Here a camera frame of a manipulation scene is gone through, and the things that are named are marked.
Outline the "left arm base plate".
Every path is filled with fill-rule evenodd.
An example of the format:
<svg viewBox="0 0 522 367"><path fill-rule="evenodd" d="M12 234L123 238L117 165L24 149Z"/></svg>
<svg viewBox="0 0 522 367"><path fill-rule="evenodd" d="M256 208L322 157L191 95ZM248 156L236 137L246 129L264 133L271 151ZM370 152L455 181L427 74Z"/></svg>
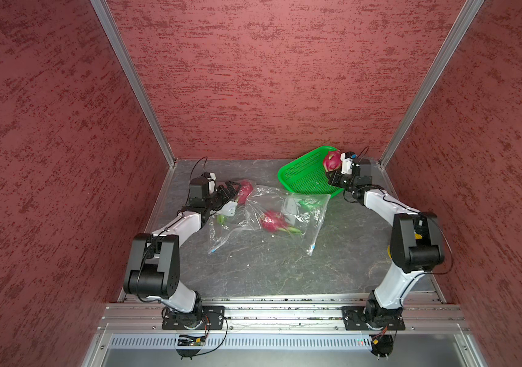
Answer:
<svg viewBox="0 0 522 367"><path fill-rule="evenodd" d="M204 305L196 307L191 313L166 308L162 312L163 330L209 331L222 330L226 308L223 306Z"/></svg>

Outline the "dragon fruit bag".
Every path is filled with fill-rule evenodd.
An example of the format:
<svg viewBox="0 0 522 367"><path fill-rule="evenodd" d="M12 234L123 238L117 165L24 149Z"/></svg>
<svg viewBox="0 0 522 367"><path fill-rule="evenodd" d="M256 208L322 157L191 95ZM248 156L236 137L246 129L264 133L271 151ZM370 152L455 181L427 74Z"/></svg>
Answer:
<svg viewBox="0 0 522 367"><path fill-rule="evenodd" d="M323 168L326 172L337 171L342 166L342 153L339 150L330 151L323 160Z"/></svg>
<svg viewBox="0 0 522 367"><path fill-rule="evenodd" d="M240 189L237 195L237 204L243 206L246 204L248 197L255 189L254 183L249 180L242 180L239 182Z"/></svg>

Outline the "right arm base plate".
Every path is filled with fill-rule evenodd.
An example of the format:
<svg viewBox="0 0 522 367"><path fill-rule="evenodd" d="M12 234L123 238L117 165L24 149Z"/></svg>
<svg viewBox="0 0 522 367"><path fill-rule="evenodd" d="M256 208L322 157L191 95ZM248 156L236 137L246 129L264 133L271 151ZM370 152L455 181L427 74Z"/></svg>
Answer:
<svg viewBox="0 0 522 367"><path fill-rule="evenodd" d="M402 308L367 310L366 307L342 307L341 313L346 331L379 333L385 328L388 331L406 330Z"/></svg>

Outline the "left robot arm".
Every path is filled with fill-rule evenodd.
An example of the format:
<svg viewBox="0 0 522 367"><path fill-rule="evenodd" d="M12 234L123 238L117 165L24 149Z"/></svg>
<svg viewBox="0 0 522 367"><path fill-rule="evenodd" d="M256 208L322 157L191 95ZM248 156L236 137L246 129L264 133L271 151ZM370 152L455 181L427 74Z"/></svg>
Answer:
<svg viewBox="0 0 522 367"><path fill-rule="evenodd" d="M170 223L132 240L123 290L143 303L164 304L189 329L204 322L201 297L180 281L180 248L226 206L237 204L241 184L218 183L204 173L189 183L184 206Z"/></svg>

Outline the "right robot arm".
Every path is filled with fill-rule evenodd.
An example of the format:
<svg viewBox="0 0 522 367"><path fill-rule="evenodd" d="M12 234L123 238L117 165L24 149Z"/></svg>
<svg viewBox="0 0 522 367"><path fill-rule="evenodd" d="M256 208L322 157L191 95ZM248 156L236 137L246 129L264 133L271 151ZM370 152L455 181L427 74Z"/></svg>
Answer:
<svg viewBox="0 0 522 367"><path fill-rule="evenodd" d="M392 226L392 265L381 284L370 293L363 316L370 327L382 329L402 316L408 293L445 260L437 215L412 208L375 184L371 163L365 158L332 152L323 166L331 186L351 194L353 203L372 210Z"/></svg>

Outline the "clear zip-top bag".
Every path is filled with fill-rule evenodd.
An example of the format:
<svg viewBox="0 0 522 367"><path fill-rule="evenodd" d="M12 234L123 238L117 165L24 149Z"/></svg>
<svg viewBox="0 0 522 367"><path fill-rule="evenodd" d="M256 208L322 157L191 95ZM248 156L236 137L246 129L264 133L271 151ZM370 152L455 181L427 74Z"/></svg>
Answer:
<svg viewBox="0 0 522 367"><path fill-rule="evenodd" d="M328 194L295 194L276 187L259 185L249 196L247 213L254 230L265 232L273 238L277 237L287 245L299 246L305 249L307 255L312 255L325 221L330 199L331 196ZM282 213L287 222L300 229L302 234L266 231L259 223L266 211Z"/></svg>
<svg viewBox="0 0 522 367"><path fill-rule="evenodd" d="M254 230L254 225L251 223L247 213L247 202L245 205L239 206L237 198L215 213L209 224L209 240L211 243L211 247L208 250L209 254L216 252L221 246L228 243L231 237L235 237L236 234Z"/></svg>

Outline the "dragon fruit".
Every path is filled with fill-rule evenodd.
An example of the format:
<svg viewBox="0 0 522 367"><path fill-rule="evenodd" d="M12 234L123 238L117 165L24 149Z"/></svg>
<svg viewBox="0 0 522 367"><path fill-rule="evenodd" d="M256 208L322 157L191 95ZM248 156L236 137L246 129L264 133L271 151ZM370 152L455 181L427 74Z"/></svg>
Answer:
<svg viewBox="0 0 522 367"><path fill-rule="evenodd" d="M287 232L291 234L302 234L300 229L290 225L285 216L276 211L266 211L263 213L260 221L261 227L268 232Z"/></svg>

